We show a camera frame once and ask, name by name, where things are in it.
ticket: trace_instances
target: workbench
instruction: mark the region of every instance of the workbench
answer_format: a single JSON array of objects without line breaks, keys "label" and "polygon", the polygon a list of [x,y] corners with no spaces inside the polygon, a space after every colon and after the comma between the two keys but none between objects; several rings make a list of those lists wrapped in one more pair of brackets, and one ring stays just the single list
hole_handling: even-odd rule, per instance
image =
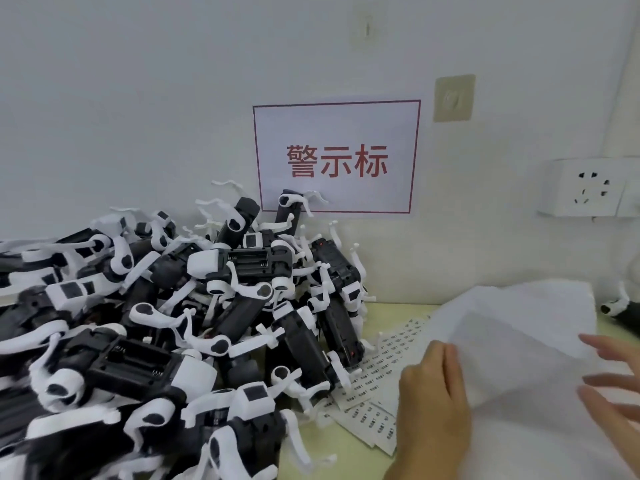
[{"label": "workbench", "polygon": [[[438,307],[434,305],[393,305],[368,303],[369,314],[364,325],[364,337],[374,337],[377,332],[392,331],[414,317],[427,317]],[[613,323],[609,317],[598,315],[598,333],[640,343],[633,334]],[[300,427],[302,439],[313,459],[331,453],[338,455],[332,468],[319,468],[307,478],[311,480],[379,480],[392,462],[392,458],[378,448],[369,448],[338,424],[320,429],[315,423]],[[280,459],[278,480],[300,480],[303,476],[287,458]]]}]

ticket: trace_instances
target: pile of robot parts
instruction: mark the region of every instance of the pile of robot parts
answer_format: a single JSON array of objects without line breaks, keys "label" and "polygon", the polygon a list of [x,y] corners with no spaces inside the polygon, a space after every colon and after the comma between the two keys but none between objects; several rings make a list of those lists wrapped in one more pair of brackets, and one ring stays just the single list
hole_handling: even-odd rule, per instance
[{"label": "pile of robot parts", "polygon": [[335,223],[295,236],[318,193],[284,190],[258,223],[231,183],[235,207],[196,201],[205,237],[112,209],[55,242],[0,242],[0,298],[17,295],[0,310],[0,478],[268,480],[284,441],[304,472],[335,461],[311,460],[298,424],[372,348],[365,270]]}]

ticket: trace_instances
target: red border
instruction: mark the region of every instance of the red border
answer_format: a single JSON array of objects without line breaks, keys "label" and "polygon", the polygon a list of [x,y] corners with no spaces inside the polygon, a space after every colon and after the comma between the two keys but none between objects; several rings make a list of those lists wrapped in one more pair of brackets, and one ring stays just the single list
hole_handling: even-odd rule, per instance
[{"label": "red border", "polygon": [[409,210],[407,212],[383,212],[380,210],[314,210],[318,214],[411,214],[411,206],[413,202],[413,179],[415,177],[415,160],[418,153],[418,131],[420,129],[420,108],[422,106],[421,99],[398,99],[392,101],[355,101],[355,102],[317,102],[309,104],[264,104],[253,106],[253,136],[255,138],[255,159],[258,163],[258,187],[260,190],[260,208],[263,212],[277,212],[277,210],[268,210],[264,208],[262,201],[262,181],[260,179],[260,156],[258,155],[258,129],[255,126],[255,108],[257,107],[298,107],[298,106],[345,106],[353,104],[393,104],[398,102],[416,102],[418,103],[418,120],[415,126],[415,144],[413,146],[413,168],[411,172],[411,193],[409,194]]}]

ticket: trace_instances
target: light switch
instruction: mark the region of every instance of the light switch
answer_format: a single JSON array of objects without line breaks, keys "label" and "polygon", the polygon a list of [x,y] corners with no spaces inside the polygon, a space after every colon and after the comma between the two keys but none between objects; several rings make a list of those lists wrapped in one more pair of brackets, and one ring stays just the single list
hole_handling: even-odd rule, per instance
[{"label": "light switch", "polygon": [[436,79],[433,120],[436,123],[468,121],[474,110],[475,74]]}]

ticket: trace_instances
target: white paper sign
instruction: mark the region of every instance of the white paper sign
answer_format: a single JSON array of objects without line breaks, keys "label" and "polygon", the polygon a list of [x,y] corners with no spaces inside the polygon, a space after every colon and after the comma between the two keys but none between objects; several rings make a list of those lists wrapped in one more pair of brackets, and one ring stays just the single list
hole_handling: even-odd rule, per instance
[{"label": "white paper sign", "polygon": [[319,191],[314,212],[409,214],[420,100],[254,106],[260,201]]}]

